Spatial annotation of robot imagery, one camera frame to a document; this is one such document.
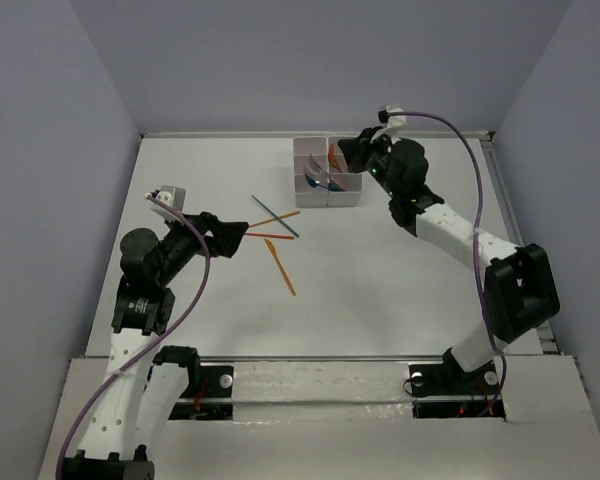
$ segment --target wall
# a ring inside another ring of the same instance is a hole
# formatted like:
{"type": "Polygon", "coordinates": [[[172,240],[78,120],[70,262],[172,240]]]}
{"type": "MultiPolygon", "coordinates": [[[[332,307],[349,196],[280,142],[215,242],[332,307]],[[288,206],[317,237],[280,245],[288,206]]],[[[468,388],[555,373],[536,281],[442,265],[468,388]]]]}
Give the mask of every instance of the wall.
{"type": "Polygon", "coordinates": [[[358,130],[392,101],[493,130],[569,4],[71,2],[143,132],[358,130]]]}
{"type": "Polygon", "coordinates": [[[0,480],[37,477],[139,137],[66,0],[0,1],[0,480]]]}
{"type": "Polygon", "coordinates": [[[527,242],[547,248],[600,426],[600,0],[574,0],[496,135],[527,242]]]}

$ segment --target cable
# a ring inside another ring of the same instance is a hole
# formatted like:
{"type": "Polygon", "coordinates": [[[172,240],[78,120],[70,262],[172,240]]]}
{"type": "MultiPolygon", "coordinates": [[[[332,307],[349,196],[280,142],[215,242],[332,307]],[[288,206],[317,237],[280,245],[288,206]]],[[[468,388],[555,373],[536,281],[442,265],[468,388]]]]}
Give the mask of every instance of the cable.
{"type": "Polygon", "coordinates": [[[484,325],[487,329],[487,336],[489,337],[489,343],[491,344],[491,348],[493,351],[498,354],[500,359],[502,360],[502,379],[500,380],[500,384],[498,385],[498,390],[495,395],[491,399],[486,406],[486,408],[479,415],[480,417],[487,414],[487,412],[493,407],[493,405],[498,400],[498,397],[502,395],[502,389],[504,388],[504,382],[507,378],[507,359],[504,356],[504,352],[500,350],[498,345],[496,344],[495,335],[493,334],[493,327],[491,324],[491,317],[489,317],[489,312],[487,311],[487,302],[484,297],[484,288],[482,286],[482,279],[480,278],[480,250],[478,244],[478,236],[480,228],[480,221],[482,220],[482,207],[484,204],[484,192],[482,188],[482,176],[480,175],[480,167],[478,166],[478,160],[476,159],[475,153],[473,153],[473,149],[467,138],[462,134],[458,128],[451,123],[449,120],[440,117],[439,115],[435,115],[433,113],[426,112],[388,112],[387,115],[389,117],[421,117],[421,118],[430,118],[432,120],[436,120],[440,123],[444,123],[447,127],[453,130],[453,133],[460,139],[464,148],[467,149],[469,153],[469,157],[471,158],[471,163],[473,164],[473,170],[476,174],[476,184],[478,187],[478,208],[476,209],[476,218],[473,222],[473,277],[476,282],[476,289],[478,291],[478,300],[480,300],[480,309],[482,311],[482,320],[484,321],[484,325]]]}
{"type": "Polygon", "coordinates": [[[122,367],[120,367],[119,369],[119,372],[114,373],[110,377],[108,377],[102,383],[102,385],[98,387],[95,393],[87,401],[85,406],[82,407],[82,410],[80,410],[80,413],[71,425],[71,428],[69,429],[69,432],[67,433],[67,436],[64,439],[64,442],[62,443],[62,447],[60,448],[60,453],[58,454],[58,462],[56,463],[56,480],[62,480],[62,466],[64,463],[64,459],[67,456],[67,451],[69,450],[69,444],[71,443],[71,440],[73,440],[73,437],[76,434],[78,427],[80,426],[84,418],[87,416],[87,413],[89,413],[91,407],[93,407],[93,405],[98,401],[102,394],[107,391],[107,389],[113,384],[113,382],[116,381],[116,379],[120,376],[120,373],[124,373],[127,370],[129,370],[142,357],[144,357],[147,353],[149,353],[151,350],[157,347],[163,340],[165,340],[169,335],[171,335],[174,332],[174,330],[178,328],[182,322],[185,321],[185,319],[189,316],[191,311],[200,301],[202,292],[204,292],[204,289],[207,286],[207,281],[209,280],[209,271],[211,270],[211,253],[209,252],[209,247],[207,246],[207,243],[204,240],[204,236],[200,232],[198,232],[198,230],[196,230],[193,224],[189,220],[187,220],[181,212],[169,207],[168,205],[165,205],[160,200],[153,198],[151,195],[147,195],[147,199],[150,202],[158,205],[159,207],[162,207],[167,212],[171,213],[174,217],[176,217],[178,220],[180,220],[180,222],[182,222],[184,226],[191,230],[191,233],[193,233],[193,235],[200,242],[205,256],[204,274],[202,276],[202,282],[200,282],[200,287],[198,288],[198,292],[196,293],[195,297],[193,298],[189,306],[186,308],[186,310],[182,313],[182,315],[180,315],[180,318],[178,318],[173,323],[173,325],[167,328],[162,335],[157,337],[153,342],[151,342],[145,348],[140,350],[136,355],[134,355],[127,363],[122,365],[122,367]]]}

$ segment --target gray wall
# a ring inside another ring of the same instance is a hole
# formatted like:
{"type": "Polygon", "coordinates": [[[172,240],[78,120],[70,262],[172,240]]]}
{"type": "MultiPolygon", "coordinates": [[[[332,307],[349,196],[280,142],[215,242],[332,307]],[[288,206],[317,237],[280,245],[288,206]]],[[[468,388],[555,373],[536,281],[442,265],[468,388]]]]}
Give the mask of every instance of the gray wall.
{"type": "Polygon", "coordinates": [[[574,0],[496,148],[525,240],[549,251],[562,302],[552,325],[600,426],[600,0],[574,0]]]}
{"type": "Polygon", "coordinates": [[[355,130],[394,100],[496,129],[569,4],[71,1],[140,131],[355,130]]]}
{"type": "Polygon", "coordinates": [[[66,0],[0,0],[0,480],[37,478],[138,134],[66,0]]]}

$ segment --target white table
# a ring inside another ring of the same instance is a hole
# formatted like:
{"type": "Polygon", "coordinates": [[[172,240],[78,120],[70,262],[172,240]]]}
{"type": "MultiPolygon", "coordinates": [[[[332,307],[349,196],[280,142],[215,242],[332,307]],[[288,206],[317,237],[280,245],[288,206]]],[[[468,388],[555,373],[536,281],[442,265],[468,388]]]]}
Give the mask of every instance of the white table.
{"type": "MultiPolygon", "coordinates": [[[[473,219],[474,172],[456,139],[420,139],[430,162],[428,184],[452,208],[473,219]]],[[[485,186],[483,227],[506,238],[503,217],[478,140],[470,140],[485,186]]],[[[245,238],[231,260],[215,259],[211,279],[191,318],[169,343],[203,356],[440,355],[481,321],[472,274],[435,247],[397,227],[388,196],[370,178],[355,208],[305,209],[288,219],[300,238],[276,241],[298,292],[289,293],[262,239],[245,238]]],[[[144,139],[120,221],[87,349],[109,354],[120,239],[148,227],[166,234],[145,192],[162,184],[187,190],[186,213],[209,211],[220,220],[250,223],[296,210],[291,138],[144,139]]],[[[278,224],[255,231],[287,233],[278,224]]],[[[171,284],[172,319],[198,288],[202,259],[171,284]]],[[[515,342],[514,354],[539,354],[535,332],[515,342]]]]}
{"type": "MultiPolygon", "coordinates": [[[[39,480],[53,479],[105,366],[72,362],[39,480]]],[[[156,480],[600,480],[600,435],[570,357],[509,357],[507,422],[413,419],[400,362],[235,369],[234,420],[168,422],[150,452],[156,480]]]]}

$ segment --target purple cable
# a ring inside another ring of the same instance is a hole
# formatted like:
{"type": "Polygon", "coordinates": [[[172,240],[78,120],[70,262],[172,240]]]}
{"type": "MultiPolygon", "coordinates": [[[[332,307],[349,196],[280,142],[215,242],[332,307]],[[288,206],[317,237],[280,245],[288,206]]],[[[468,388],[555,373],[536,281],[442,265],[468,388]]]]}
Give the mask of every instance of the purple cable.
{"type": "MultiPolygon", "coordinates": [[[[165,205],[160,200],[157,200],[157,199],[153,198],[152,196],[148,196],[147,199],[150,202],[155,203],[159,207],[164,208],[167,212],[169,212],[174,217],[176,217],[178,220],[180,220],[180,222],[182,222],[182,224],[184,226],[186,226],[189,230],[191,230],[191,233],[193,233],[195,235],[195,237],[200,242],[200,245],[202,245],[202,250],[203,250],[204,256],[205,256],[204,275],[202,276],[202,282],[200,283],[198,292],[196,293],[195,297],[193,298],[193,300],[191,301],[191,303],[189,304],[187,309],[182,313],[182,315],[180,315],[180,318],[178,318],[178,320],[176,320],[173,323],[173,325],[171,325],[169,328],[167,328],[162,335],[160,335],[153,342],[151,342],[149,345],[147,345],[142,350],[140,350],[137,354],[135,354],[133,357],[131,357],[131,359],[127,363],[122,365],[122,367],[120,367],[120,372],[126,372],[127,370],[129,370],[133,365],[135,365],[138,362],[138,360],[140,360],[142,357],[144,357],[147,353],[149,353],[151,350],[153,350],[156,346],[158,346],[163,340],[165,340],[169,335],[171,335],[173,333],[173,331],[176,328],[178,328],[182,322],[184,322],[184,320],[189,316],[189,314],[194,309],[194,307],[198,304],[198,301],[200,301],[202,292],[204,292],[204,289],[207,286],[207,281],[209,280],[209,271],[211,270],[211,253],[209,252],[209,247],[207,246],[207,243],[204,240],[204,236],[200,232],[198,232],[198,230],[196,230],[196,228],[193,226],[193,224],[189,220],[187,220],[184,217],[184,215],[182,215],[182,213],[180,213],[179,211],[169,207],[168,205],[165,205]]],[[[84,418],[87,416],[87,413],[89,413],[89,410],[91,409],[91,407],[93,407],[93,405],[98,401],[98,399],[102,396],[102,394],[111,386],[111,384],[113,384],[113,382],[115,382],[118,379],[118,377],[119,377],[119,375],[117,373],[114,373],[109,378],[107,378],[102,383],[102,385],[100,385],[100,387],[98,387],[98,389],[91,396],[89,401],[87,401],[85,406],[82,407],[82,410],[80,410],[80,413],[78,414],[75,421],[73,422],[73,425],[71,425],[71,428],[69,429],[69,432],[67,433],[67,437],[64,439],[64,442],[62,443],[62,447],[60,448],[60,453],[58,455],[58,462],[56,464],[56,480],[62,480],[62,466],[64,463],[64,459],[67,456],[67,451],[69,450],[69,444],[71,443],[71,440],[73,439],[74,435],[76,434],[78,427],[80,426],[80,424],[82,423],[84,418]]]]}
{"type": "Polygon", "coordinates": [[[489,343],[491,344],[491,348],[495,353],[498,354],[500,359],[502,360],[502,379],[500,380],[500,384],[498,385],[498,390],[495,395],[491,399],[490,402],[487,403],[486,408],[479,415],[480,417],[484,416],[491,407],[496,403],[498,397],[502,395],[502,389],[504,388],[504,381],[507,378],[507,360],[504,356],[504,352],[500,350],[498,345],[496,344],[495,335],[493,334],[493,327],[491,325],[491,317],[489,316],[489,312],[487,311],[487,302],[484,297],[484,288],[482,286],[482,279],[480,278],[480,249],[478,243],[478,229],[480,228],[480,221],[482,220],[482,207],[484,204],[484,192],[482,188],[482,176],[480,175],[480,167],[478,166],[478,160],[476,159],[475,154],[473,153],[473,149],[469,145],[467,138],[462,134],[458,128],[451,123],[449,120],[442,118],[433,113],[426,112],[389,112],[389,117],[422,117],[422,118],[430,118],[432,120],[437,120],[438,122],[444,123],[447,127],[449,127],[460,139],[464,148],[467,149],[469,153],[469,157],[471,157],[471,163],[473,164],[473,170],[476,173],[476,184],[478,186],[478,208],[476,209],[476,218],[473,221],[473,277],[476,282],[476,289],[478,291],[478,300],[480,300],[480,309],[482,312],[482,320],[484,321],[484,326],[487,329],[487,336],[489,337],[489,343]]]}

